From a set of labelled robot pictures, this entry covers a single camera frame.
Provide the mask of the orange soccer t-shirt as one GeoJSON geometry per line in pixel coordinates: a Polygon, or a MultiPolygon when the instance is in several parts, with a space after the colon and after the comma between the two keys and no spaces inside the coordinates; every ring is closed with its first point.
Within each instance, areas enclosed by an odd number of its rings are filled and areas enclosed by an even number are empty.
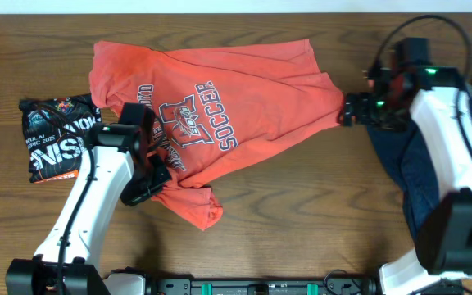
{"type": "Polygon", "coordinates": [[[100,41],[93,52],[93,103],[156,113],[152,135],[171,176],[156,200],[202,230],[223,214],[212,180],[335,127],[343,104],[306,39],[167,52],[100,41]]]}

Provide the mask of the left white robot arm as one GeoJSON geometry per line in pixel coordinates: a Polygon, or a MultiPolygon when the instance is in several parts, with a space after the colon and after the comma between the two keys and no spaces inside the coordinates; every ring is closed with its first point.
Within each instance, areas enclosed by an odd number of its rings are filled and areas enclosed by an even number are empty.
{"type": "Polygon", "coordinates": [[[88,152],[49,235],[30,259],[15,259],[5,283],[10,294],[154,294],[144,273],[132,268],[98,273],[104,237],[118,202],[135,206],[162,190],[170,175],[151,152],[144,125],[96,124],[88,152]]]}

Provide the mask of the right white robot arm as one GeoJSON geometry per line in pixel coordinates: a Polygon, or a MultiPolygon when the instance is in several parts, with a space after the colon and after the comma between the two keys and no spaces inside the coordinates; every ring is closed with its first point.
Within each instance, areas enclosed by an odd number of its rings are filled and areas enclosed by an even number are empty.
{"type": "Polygon", "coordinates": [[[371,293],[421,294],[472,279],[471,97],[457,68],[405,64],[383,69],[369,92],[349,93],[341,123],[403,131],[415,125],[433,166],[433,207],[414,247],[379,268],[371,293]]]}

